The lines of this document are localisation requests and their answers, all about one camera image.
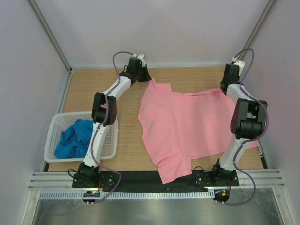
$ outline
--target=metal frame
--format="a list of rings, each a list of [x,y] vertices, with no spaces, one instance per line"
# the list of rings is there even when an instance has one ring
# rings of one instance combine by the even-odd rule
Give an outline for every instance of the metal frame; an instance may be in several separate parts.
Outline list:
[[[295,224],[292,215],[288,209],[285,198],[285,185],[281,178],[279,170],[262,169],[262,170],[245,170],[254,179],[257,188],[272,188],[285,224]],[[232,187],[234,189],[253,188],[250,178],[242,172],[237,172],[240,186]],[[32,175],[28,191],[31,192],[27,210],[24,215],[23,225],[31,224],[37,207],[37,199],[82,199],[83,193],[88,190],[97,188],[72,188],[73,179],[67,172],[35,172]],[[209,187],[208,192],[199,193],[115,193],[111,199],[164,199],[164,198],[211,198],[214,189],[227,187]]]
[[[279,170],[245,170],[254,179],[257,188],[284,188]],[[250,178],[242,172],[237,171],[240,186],[232,188],[253,188]],[[69,191],[72,188],[73,178],[67,172],[35,172],[32,175],[28,190],[47,191],[61,190]],[[222,189],[227,187],[209,187],[209,189]],[[80,190],[94,190],[96,188],[83,188]]]
[[[263,25],[267,21],[272,9],[275,7],[278,0],[268,0],[266,6],[264,7],[261,15],[259,16],[253,30],[251,31],[250,36],[248,37],[247,42],[245,43],[243,49],[250,48],[253,42],[255,41],[256,37],[258,36],[259,32],[261,31]],[[238,58],[240,60],[244,60],[246,56],[246,52],[243,52]]]
[[[50,42],[52,43],[52,45],[53,45],[54,49],[56,50],[58,56],[60,57],[61,61],[65,65],[68,72],[71,73],[72,68],[70,67],[70,64],[68,63],[68,60],[66,59],[65,54],[62,52],[60,45],[58,44],[55,36],[53,35],[46,19],[44,18],[41,10],[39,9],[36,1],[35,0],[27,0],[27,1],[30,4],[34,14],[37,16],[37,19],[41,23],[42,27],[44,28],[46,35],[48,36]]]
[[[66,86],[64,93],[61,97],[61,103],[58,107],[58,112],[62,112],[66,97],[68,94],[68,89],[70,86],[70,82],[73,76],[72,68],[70,67],[60,45],[58,44],[55,36],[53,35],[47,21],[45,20],[41,10],[39,9],[35,0],[27,0],[30,6],[32,7],[37,19],[40,21],[45,33],[49,37],[50,42],[52,43],[53,47],[55,48],[56,52],[58,53],[60,59],[62,60],[63,64],[65,65],[66,69],[69,72],[69,77],[67,78]],[[247,42],[244,45],[244,48],[249,48],[254,40],[256,39],[257,35],[259,34],[261,28],[263,27],[265,21],[267,20],[268,16],[270,15],[272,9],[274,8],[275,4],[278,0],[268,0],[265,8],[263,9],[260,17],[258,18],[255,27],[253,28]],[[245,58],[245,52],[240,55],[240,59]],[[292,218],[292,215],[288,209],[288,204],[286,202],[285,193],[286,189],[282,178],[280,176],[279,170],[246,170],[255,180],[255,184],[257,188],[273,188],[274,195],[276,197],[276,201],[283,218],[285,224],[293,225],[295,224]],[[232,187],[232,188],[252,188],[251,180],[243,173],[237,172],[240,186],[239,187]],[[32,223],[34,218],[34,213],[37,207],[38,199],[41,195],[46,196],[46,193],[50,192],[61,192],[61,193],[70,193],[70,192],[82,192],[86,190],[91,190],[91,188],[87,189],[73,189],[72,186],[72,178],[66,172],[35,172],[31,178],[31,182],[28,188],[28,192],[30,194],[28,199],[27,209],[24,212],[24,217],[22,224],[29,225]]]

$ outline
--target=black cable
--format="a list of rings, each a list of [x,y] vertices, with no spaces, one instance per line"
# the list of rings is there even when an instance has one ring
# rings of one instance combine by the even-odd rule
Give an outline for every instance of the black cable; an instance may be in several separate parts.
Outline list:
[[[201,168],[203,171],[208,172],[207,170],[204,170],[201,166],[196,166],[196,167],[194,168],[194,170],[196,170],[197,168]]]
[[[127,68],[127,67],[128,67],[127,65],[124,66],[123,72],[125,72],[125,68]]]
[[[72,177],[72,178],[74,179],[74,176],[72,176],[72,175],[70,174],[70,170],[72,170],[72,171],[75,172],[75,173],[78,173],[78,171],[73,170],[73,169],[68,169],[68,170],[67,170],[67,173],[69,174],[69,176]]]

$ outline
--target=white basket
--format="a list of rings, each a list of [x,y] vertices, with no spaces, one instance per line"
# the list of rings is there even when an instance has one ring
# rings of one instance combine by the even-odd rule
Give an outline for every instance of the white basket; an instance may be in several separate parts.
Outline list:
[[[60,142],[61,132],[73,125],[76,120],[92,120],[91,112],[68,112],[56,114],[51,121],[45,144],[44,159],[48,163],[83,161],[84,158],[60,159],[54,156],[54,151]],[[118,142],[118,120],[111,126],[105,137],[101,160],[114,157]]]

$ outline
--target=white cable tray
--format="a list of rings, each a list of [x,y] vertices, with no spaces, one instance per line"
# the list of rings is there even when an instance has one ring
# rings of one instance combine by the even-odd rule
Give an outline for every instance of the white cable tray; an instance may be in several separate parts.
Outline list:
[[[64,200],[64,199],[100,199],[103,198],[107,192],[100,191],[99,197],[84,197],[87,191],[42,191],[40,200]],[[193,198],[214,198],[214,190],[208,192],[191,192],[191,193],[124,193],[113,192],[108,200],[134,200],[134,199],[193,199]]]

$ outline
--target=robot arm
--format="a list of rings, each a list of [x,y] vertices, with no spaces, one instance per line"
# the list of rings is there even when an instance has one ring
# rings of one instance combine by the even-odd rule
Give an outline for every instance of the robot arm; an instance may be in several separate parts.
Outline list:
[[[95,94],[92,108],[92,118],[94,121],[92,137],[86,156],[78,168],[78,173],[74,175],[72,187],[84,188],[87,186],[97,186],[99,181],[99,166],[95,160],[100,163],[106,134],[117,118],[117,100],[136,81],[147,82],[151,80],[143,58],[144,55],[131,57],[126,71],[123,70],[120,73],[118,80],[108,90]]]
[[[239,185],[235,165],[238,164],[250,144],[245,141],[257,138],[265,129],[266,113],[264,109],[249,97],[251,95],[239,82],[244,65],[243,61],[233,59],[231,64],[226,64],[221,81],[221,90],[234,101],[236,106],[230,124],[232,133],[230,143],[212,168],[211,177],[216,186],[227,186],[228,182],[231,182],[232,186]],[[260,100],[260,102],[267,108],[265,101]],[[229,195],[226,193],[219,196],[218,200],[225,202],[228,197]]]

